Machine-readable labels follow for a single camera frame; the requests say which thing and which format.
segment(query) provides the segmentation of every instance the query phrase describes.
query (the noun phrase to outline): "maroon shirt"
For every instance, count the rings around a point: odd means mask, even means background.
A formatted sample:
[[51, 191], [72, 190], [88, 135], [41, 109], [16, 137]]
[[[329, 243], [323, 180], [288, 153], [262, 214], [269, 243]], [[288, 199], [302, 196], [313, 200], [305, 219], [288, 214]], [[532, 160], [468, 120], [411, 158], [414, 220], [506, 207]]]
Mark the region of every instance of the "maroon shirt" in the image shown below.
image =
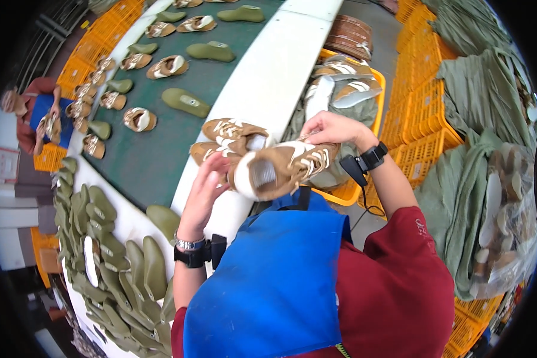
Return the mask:
[[34, 154], [34, 147], [36, 146], [36, 131], [30, 127], [30, 119], [32, 118], [32, 111], [34, 111], [34, 104], [36, 103], [36, 96], [28, 96], [27, 93], [33, 93], [35, 95], [52, 95], [56, 88], [55, 80], [50, 77], [38, 77], [30, 85], [21, 97], [26, 103], [26, 112], [23, 116], [18, 116], [16, 123], [16, 137], [19, 141], [20, 148], [28, 154]]
[[[437, 256], [418, 207], [401, 208], [370, 234], [364, 252], [343, 240], [338, 257], [338, 320], [352, 358], [441, 358], [453, 325], [453, 279]], [[171, 345], [183, 357], [187, 308], [175, 314]], [[336, 347], [302, 358], [342, 358]]]

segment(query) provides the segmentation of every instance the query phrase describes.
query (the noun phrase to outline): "person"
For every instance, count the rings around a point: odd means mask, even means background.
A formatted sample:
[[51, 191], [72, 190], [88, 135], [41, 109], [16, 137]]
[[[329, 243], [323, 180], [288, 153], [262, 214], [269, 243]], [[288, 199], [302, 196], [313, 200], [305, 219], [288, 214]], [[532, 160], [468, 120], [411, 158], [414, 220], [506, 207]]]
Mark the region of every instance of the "person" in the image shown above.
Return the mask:
[[[368, 127], [330, 112], [309, 119], [301, 135], [312, 132], [311, 144], [352, 142], [360, 153], [379, 145]], [[453, 279], [407, 178], [384, 159], [371, 175], [388, 222], [363, 251], [351, 243], [346, 216], [308, 190], [307, 211], [248, 218], [209, 278], [204, 267], [175, 261], [173, 355], [440, 358], [453, 326]], [[212, 205], [228, 188], [218, 186], [228, 161], [217, 153], [199, 168], [179, 239], [203, 239]]]
[[53, 78], [38, 77], [21, 95], [18, 94], [17, 87], [7, 90], [1, 98], [0, 107], [6, 113], [16, 115], [16, 137], [20, 148], [28, 154], [39, 155], [43, 145], [49, 141], [44, 122], [41, 121], [48, 113], [61, 119], [59, 145], [67, 148], [73, 125], [71, 119], [66, 118], [64, 110], [71, 102], [72, 100], [62, 98], [62, 90]]

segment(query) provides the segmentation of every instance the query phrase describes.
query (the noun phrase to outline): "blue apron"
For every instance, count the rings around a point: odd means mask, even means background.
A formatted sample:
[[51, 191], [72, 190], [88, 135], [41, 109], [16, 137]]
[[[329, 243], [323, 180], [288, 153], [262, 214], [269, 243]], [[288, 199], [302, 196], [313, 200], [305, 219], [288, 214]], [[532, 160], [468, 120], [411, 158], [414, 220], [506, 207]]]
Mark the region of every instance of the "blue apron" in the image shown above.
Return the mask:
[[[48, 114], [48, 112], [50, 111], [50, 108], [52, 107], [52, 104], [54, 104], [54, 96], [53, 95], [35, 95], [33, 93], [25, 93], [25, 95], [36, 96], [36, 103], [34, 103], [34, 109], [32, 110], [32, 116], [30, 117], [30, 127], [33, 130], [36, 130], [43, 116]], [[72, 138], [72, 132], [74, 131], [74, 126], [72, 124], [72, 119], [66, 116], [65, 110], [66, 110], [67, 105], [72, 102], [73, 102], [72, 100], [69, 100], [67, 98], [59, 99], [59, 107], [61, 109], [60, 121], [62, 123], [62, 132], [59, 135], [60, 141], [58, 145], [66, 149], [70, 145], [70, 138]], [[48, 143], [49, 141], [50, 141], [50, 138], [48, 138], [48, 136], [46, 135], [44, 137], [44, 143]]]
[[283, 357], [339, 344], [342, 238], [351, 240], [348, 217], [308, 187], [247, 218], [187, 307], [185, 357]]

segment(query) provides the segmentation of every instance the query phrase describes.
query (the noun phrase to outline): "green conveyor belt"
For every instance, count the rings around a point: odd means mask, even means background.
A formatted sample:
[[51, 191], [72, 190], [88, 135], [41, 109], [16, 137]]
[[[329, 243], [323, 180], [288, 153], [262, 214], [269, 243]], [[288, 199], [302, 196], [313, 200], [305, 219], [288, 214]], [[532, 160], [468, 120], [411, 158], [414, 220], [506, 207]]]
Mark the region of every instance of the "green conveyor belt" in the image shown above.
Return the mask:
[[[256, 24], [252, 22], [223, 22], [216, 14], [221, 10], [232, 10], [243, 4], [259, 6], [266, 20]], [[105, 141], [105, 156], [98, 160], [87, 154], [84, 157], [92, 166], [131, 203], [145, 211], [150, 204], [169, 206], [187, 158], [189, 147], [195, 142], [202, 118], [183, 111], [170, 108], [161, 100], [161, 93], [168, 88], [182, 88], [204, 100], [212, 106], [224, 84], [229, 79], [237, 63], [257, 37], [266, 22], [282, 4], [279, 0], [245, 0], [235, 3], [209, 3], [187, 9], [168, 11], [185, 11], [186, 18], [200, 15], [213, 15], [217, 27], [207, 32], [178, 33], [169, 36], [148, 39], [143, 35], [138, 43], [157, 42], [159, 48], [152, 54], [151, 63], [137, 70], [119, 70], [114, 79], [129, 78], [133, 89], [127, 93], [127, 104], [121, 111], [98, 109], [96, 120], [112, 125], [112, 135]], [[178, 26], [183, 20], [174, 23]], [[236, 54], [232, 62], [213, 60], [195, 60], [189, 57], [185, 48], [191, 44], [219, 41], [229, 45]], [[189, 61], [189, 70], [183, 75], [150, 80], [146, 77], [147, 69], [160, 59], [180, 54]], [[123, 125], [124, 112], [131, 107], [142, 107], [158, 117], [157, 126], [149, 132], [134, 133]]]

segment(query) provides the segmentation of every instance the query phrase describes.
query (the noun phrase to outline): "white insole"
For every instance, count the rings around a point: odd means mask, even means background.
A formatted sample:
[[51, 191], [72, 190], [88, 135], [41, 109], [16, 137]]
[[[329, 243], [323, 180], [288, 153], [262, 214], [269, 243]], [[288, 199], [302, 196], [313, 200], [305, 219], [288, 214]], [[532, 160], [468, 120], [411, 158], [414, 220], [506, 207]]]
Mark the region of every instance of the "white insole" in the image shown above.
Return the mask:
[[267, 138], [264, 135], [254, 134], [252, 135], [252, 138], [248, 140], [246, 147], [250, 151], [258, 151], [265, 147], [266, 140]]

